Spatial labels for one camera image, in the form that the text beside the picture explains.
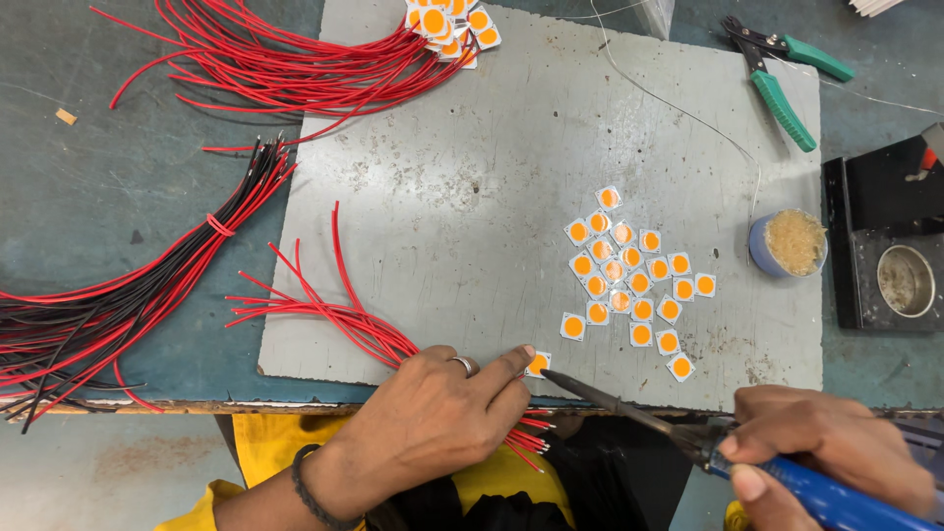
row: gray work surface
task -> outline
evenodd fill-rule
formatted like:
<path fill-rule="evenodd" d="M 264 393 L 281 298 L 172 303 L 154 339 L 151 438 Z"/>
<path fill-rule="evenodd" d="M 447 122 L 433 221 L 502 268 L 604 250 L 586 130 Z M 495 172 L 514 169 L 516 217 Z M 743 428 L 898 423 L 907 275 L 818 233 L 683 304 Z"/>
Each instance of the gray work surface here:
<path fill-rule="evenodd" d="M 322 39 L 376 39 L 402 9 L 328 1 Z M 819 275 L 775 282 L 748 265 L 754 163 L 621 79 L 602 55 L 598 28 L 488 11 L 503 43 L 480 55 L 477 70 L 299 148 L 280 246 L 301 238 L 308 281 L 326 300 L 347 303 L 331 252 L 338 199 L 347 271 L 361 301 L 421 348 L 450 344 L 484 364 L 532 343 L 553 354 L 553 368 L 650 405 L 731 411 L 733 391 L 761 375 L 821 388 Z M 819 151 L 800 152 L 776 125 L 743 56 L 615 31 L 608 37 L 626 72 L 761 163 L 758 217 L 785 207 L 818 211 Z M 816 71 L 775 60 L 767 67 L 819 139 Z M 302 134 L 325 123 L 306 117 Z M 567 267 L 578 249 L 563 227 L 593 212 L 594 191 L 609 184 L 626 203 L 614 221 L 661 231 L 663 254 L 687 251 L 695 272 L 717 275 L 717 296 L 685 303 L 675 327 L 697 367 L 684 383 L 654 347 L 631 347 L 628 316 L 589 327 L 582 342 L 559 334 L 563 312 L 583 314 L 589 300 Z M 667 286 L 657 283 L 647 297 L 658 301 Z M 275 288 L 303 297 L 283 265 Z M 332 328 L 316 318 L 269 317 L 262 370 L 349 383 L 388 377 Z M 667 328 L 657 317 L 653 329 Z M 562 396 L 555 385 L 527 380 L 534 394 Z"/>

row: bundle of wires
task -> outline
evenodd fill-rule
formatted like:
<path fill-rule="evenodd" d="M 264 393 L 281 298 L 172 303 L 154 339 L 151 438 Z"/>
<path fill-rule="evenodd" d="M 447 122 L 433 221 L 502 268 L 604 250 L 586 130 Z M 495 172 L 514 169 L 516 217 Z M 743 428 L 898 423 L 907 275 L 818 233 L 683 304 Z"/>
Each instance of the bundle of wires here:
<path fill-rule="evenodd" d="M 183 48 L 148 62 L 131 75 L 111 100 L 114 109 L 127 86 L 145 70 L 167 62 L 177 73 L 168 77 L 229 91 L 257 104 L 234 107 L 181 100 L 219 111 L 316 112 L 336 121 L 310 135 L 287 142 L 305 142 L 338 127 L 351 116 L 392 107 L 442 83 L 475 58 L 478 51 L 448 61 L 425 49 L 428 40 L 400 24 L 394 33 L 379 41 L 342 46 L 325 43 L 284 31 L 266 23 L 244 0 L 154 0 L 164 21 L 177 39 L 163 37 L 119 20 L 104 11 L 90 8 L 108 19 L 145 35 Z M 464 47 L 471 45 L 471 33 L 464 34 Z M 171 59 L 195 61 L 204 76 L 187 71 Z M 246 150 L 251 146 L 204 147 L 205 150 Z"/>
<path fill-rule="evenodd" d="M 350 279 L 347 277 L 345 259 L 341 252 L 341 237 L 338 233 L 338 210 L 338 202 L 335 202 L 334 210 L 331 211 L 331 237 L 333 240 L 334 258 L 337 263 L 338 273 L 341 276 L 341 282 L 345 287 L 345 291 L 351 300 L 351 305 L 344 306 L 343 304 L 325 302 L 314 288 L 312 288 L 312 285 L 305 280 L 305 277 L 301 273 L 301 260 L 298 254 L 301 245 L 300 240 L 295 240 L 294 262 L 289 261 L 275 245 L 269 243 L 269 248 L 276 253 L 278 259 L 298 278 L 307 299 L 303 300 L 285 295 L 277 289 L 265 285 L 265 283 L 240 271 L 240 275 L 255 285 L 269 291 L 272 297 L 270 299 L 227 297 L 228 300 L 238 300 L 245 305 L 243 307 L 233 308 L 233 313 L 239 316 L 239 318 L 227 324 L 227 327 L 266 314 L 305 314 L 321 316 L 330 321 L 331 324 L 337 327 L 342 334 L 362 351 L 390 368 L 399 368 L 404 359 L 417 354 L 419 349 L 406 335 L 397 330 L 392 324 L 364 310 L 361 301 L 354 292 L 354 287 L 351 285 Z M 525 411 L 525 415 L 542 415 L 547 412 L 548 411 L 542 409 L 529 409 Z M 553 427 L 545 420 L 529 419 L 527 417 L 523 417 L 518 422 L 524 426 L 531 426 L 542 430 Z M 536 471 L 543 472 L 521 453 L 521 450 L 524 450 L 542 454 L 549 448 L 548 444 L 542 438 L 535 437 L 515 428 L 505 437 L 505 444 Z"/>
<path fill-rule="evenodd" d="M 263 146 L 257 140 L 239 187 L 207 221 L 181 236 L 150 264 L 116 279 L 59 293 L 21 297 L 0 291 L 0 412 L 7 420 L 28 409 L 30 423 L 57 403 L 88 411 L 69 398 L 80 387 L 123 390 L 133 401 L 154 411 L 126 385 L 118 356 L 174 311 L 194 288 L 213 255 L 228 237 L 285 182 L 295 170 L 280 138 Z M 93 377 L 108 364 L 116 384 Z M 7 390 L 15 387 L 16 391 Z M 43 408 L 37 411 L 41 402 Z"/>

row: left hand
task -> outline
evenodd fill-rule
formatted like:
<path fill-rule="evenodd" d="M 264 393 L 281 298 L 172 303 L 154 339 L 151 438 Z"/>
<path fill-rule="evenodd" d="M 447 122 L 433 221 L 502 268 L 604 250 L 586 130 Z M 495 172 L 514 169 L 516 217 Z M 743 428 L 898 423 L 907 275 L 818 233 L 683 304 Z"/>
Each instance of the left hand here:
<path fill-rule="evenodd" d="M 517 375 L 534 359 L 522 345 L 465 379 L 452 347 L 403 362 L 331 440 L 305 459 L 314 499 L 354 518 L 390 496 L 479 463 L 521 418 L 531 394 Z"/>

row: yellow clothing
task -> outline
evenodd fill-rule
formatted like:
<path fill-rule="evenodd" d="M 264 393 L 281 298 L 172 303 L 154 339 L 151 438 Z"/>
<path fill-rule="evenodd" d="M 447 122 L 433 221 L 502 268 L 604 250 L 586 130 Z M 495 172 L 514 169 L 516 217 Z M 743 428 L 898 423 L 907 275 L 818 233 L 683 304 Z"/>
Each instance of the yellow clothing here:
<path fill-rule="evenodd" d="M 246 484 L 253 488 L 288 468 L 298 449 L 306 444 L 324 444 L 349 419 L 302 415 L 233 415 L 236 453 Z M 546 473 L 534 471 L 503 444 L 480 464 L 452 474 L 463 514 L 482 494 L 512 496 L 524 490 L 536 504 L 551 502 L 557 505 L 567 523 L 576 528 L 557 472 L 541 455 L 527 456 Z M 228 481 L 213 481 L 207 485 L 206 493 L 189 513 L 158 525 L 155 531 L 214 531 L 216 523 L 213 520 L 213 506 L 242 491 L 242 487 Z"/>

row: finger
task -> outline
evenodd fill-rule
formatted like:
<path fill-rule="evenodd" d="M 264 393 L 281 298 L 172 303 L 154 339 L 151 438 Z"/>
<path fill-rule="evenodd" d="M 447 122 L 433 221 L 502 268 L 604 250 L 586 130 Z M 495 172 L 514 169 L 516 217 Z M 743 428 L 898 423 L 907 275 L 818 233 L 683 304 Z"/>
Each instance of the finger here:
<path fill-rule="evenodd" d="M 415 356 L 403 360 L 402 365 L 406 365 L 411 360 L 422 360 L 426 362 L 445 362 L 447 359 L 454 357 L 456 355 L 456 350 L 450 347 L 449 345 L 433 345 L 432 347 L 427 347 L 422 351 L 418 352 Z"/>
<path fill-rule="evenodd" d="M 518 377 L 534 359 L 535 350 L 531 345 L 519 345 L 507 354 L 488 364 L 475 377 L 469 380 L 481 393 L 485 403 L 490 403 L 499 391 Z"/>
<path fill-rule="evenodd" d="M 758 468 L 734 465 L 731 487 L 757 531 L 822 531 L 786 487 Z"/>
<path fill-rule="evenodd" d="M 485 413 L 504 436 L 524 415 L 530 401 L 531 392 L 524 382 L 515 378 L 498 392 Z"/>
<path fill-rule="evenodd" d="M 835 413 L 803 401 L 740 426 L 718 446 L 734 463 L 809 452 L 827 475 L 913 514 L 934 504 L 929 472 L 902 451 L 901 433 L 884 420 Z"/>
<path fill-rule="evenodd" d="M 465 367 L 465 363 L 459 360 L 462 358 L 467 361 L 472 370 L 468 370 Z M 450 373 L 455 373 L 456 376 L 460 378 L 471 378 L 476 374 L 479 374 L 479 364 L 476 361 L 468 356 L 455 356 L 446 360 L 446 368 Z"/>
<path fill-rule="evenodd" d="M 872 417 L 871 411 L 861 403 L 829 393 L 784 385 L 756 385 L 734 392 L 734 418 L 744 424 L 801 401 L 822 402 L 849 415 Z"/>

